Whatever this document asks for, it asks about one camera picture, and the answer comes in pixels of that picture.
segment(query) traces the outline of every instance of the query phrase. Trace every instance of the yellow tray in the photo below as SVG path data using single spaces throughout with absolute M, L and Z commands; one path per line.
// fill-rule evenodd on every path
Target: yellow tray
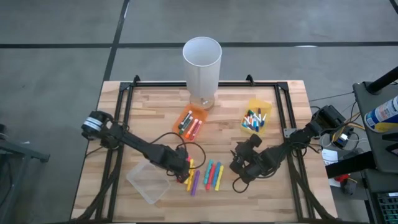
M 261 109 L 261 116 L 264 117 L 265 114 L 267 114 L 266 119 L 264 120 L 264 125 L 259 127 L 259 132 L 257 131 L 253 131 L 249 128 L 245 128 L 244 126 L 242 126 L 242 123 L 244 123 L 244 116 L 247 115 L 249 110 L 252 110 L 253 112 L 255 112 L 256 114 L 258 114 L 258 108 Z M 241 121 L 241 129 L 242 131 L 245 131 L 247 133 L 251 133 L 251 134 L 262 134 L 266 128 L 267 128 L 267 123 L 269 121 L 269 117 L 271 116 L 271 110 L 272 110 L 272 104 L 270 103 L 266 103 L 264 101 L 261 100 L 257 100 L 257 99 L 251 99 L 246 107 L 246 113 L 242 115 L 242 121 Z

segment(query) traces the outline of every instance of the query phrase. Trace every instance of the concrete floor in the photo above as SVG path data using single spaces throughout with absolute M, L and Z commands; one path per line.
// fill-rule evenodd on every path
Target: concrete floor
M 0 44 L 111 43 L 122 4 L 4 0 Z M 388 0 L 132 0 L 120 42 L 185 42 L 198 35 L 220 42 L 398 41 L 397 21 Z M 181 51 L 119 49 L 110 80 L 181 80 Z M 13 223 L 68 220 L 87 145 L 80 125 L 96 108 L 109 52 L 0 49 L 0 123 L 10 138 L 51 154 L 48 164 L 31 164 Z M 397 66 L 397 58 L 398 47 L 224 48 L 221 79 L 304 80 L 313 99 L 374 80 Z M 341 111 L 353 101 L 348 95 L 312 105 Z M 333 191 L 339 217 L 366 219 L 362 201 Z

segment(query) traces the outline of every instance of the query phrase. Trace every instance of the white cup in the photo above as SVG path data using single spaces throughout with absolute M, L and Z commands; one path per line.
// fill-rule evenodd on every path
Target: white cup
M 199 99 L 214 98 L 220 78 L 222 54 L 220 44 L 209 37 L 196 37 L 184 45 L 182 55 L 185 79 L 192 96 Z

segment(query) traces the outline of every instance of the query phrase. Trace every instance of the orange tray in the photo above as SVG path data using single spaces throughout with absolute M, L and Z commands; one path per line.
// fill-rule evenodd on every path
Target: orange tray
M 188 104 L 188 105 L 184 108 L 184 110 L 181 112 L 180 117 L 178 117 L 178 119 L 176 120 L 176 122 L 175 122 L 174 125 L 173 125 L 172 131 L 175 132 L 175 133 L 177 133 L 177 134 L 180 132 L 180 129 L 178 128 L 178 126 L 179 126 L 179 124 L 182 122 L 182 120 L 185 118 L 185 116 L 187 115 L 187 113 L 188 113 L 189 111 L 192 111 L 191 116 L 193 116 L 193 120 L 198 119 L 199 121 L 202 121 L 202 124 L 201 124 L 201 126 L 199 127 L 199 130 L 197 131 L 197 133 L 196 133 L 196 135 L 195 135 L 195 137 L 197 137 L 198 134 L 199 134 L 199 132 L 200 132 L 200 130 L 201 130 L 201 127 L 204 125 L 204 123 L 205 123 L 205 121 L 206 121 L 208 112 L 205 111 L 204 109 L 201 109 L 201 108 L 197 107 L 197 106 L 193 106 L 192 104 Z M 183 138 L 185 138 L 186 140 L 188 140 L 188 141 L 193 141 L 193 140 L 195 140 L 195 138 L 193 138 L 193 139 L 191 140 L 191 139 L 185 137 L 186 133 L 187 133 L 188 130 L 191 128 L 192 124 L 193 124 L 193 121 L 188 125 L 188 127 L 185 129 L 185 131 L 181 134 L 181 136 L 182 136 Z

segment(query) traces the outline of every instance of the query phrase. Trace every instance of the blue marker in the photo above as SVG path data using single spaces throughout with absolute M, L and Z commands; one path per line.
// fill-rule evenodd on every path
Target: blue marker
M 207 166 L 207 170 L 206 170 L 206 174 L 205 174 L 205 179 L 203 180 L 203 183 L 206 185 L 207 184 L 207 180 L 209 179 L 209 174 L 210 174 L 210 170 L 211 170 L 211 165 L 213 165 L 213 160 L 210 159 L 209 160 L 209 165 Z
M 213 183 L 211 183 L 211 186 L 213 186 L 213 187 L 216 187 L 218 173 L 220 172 L 220 167 L 221 167 L 221 163 L 217 162 L 216 172 L 213 175 Z

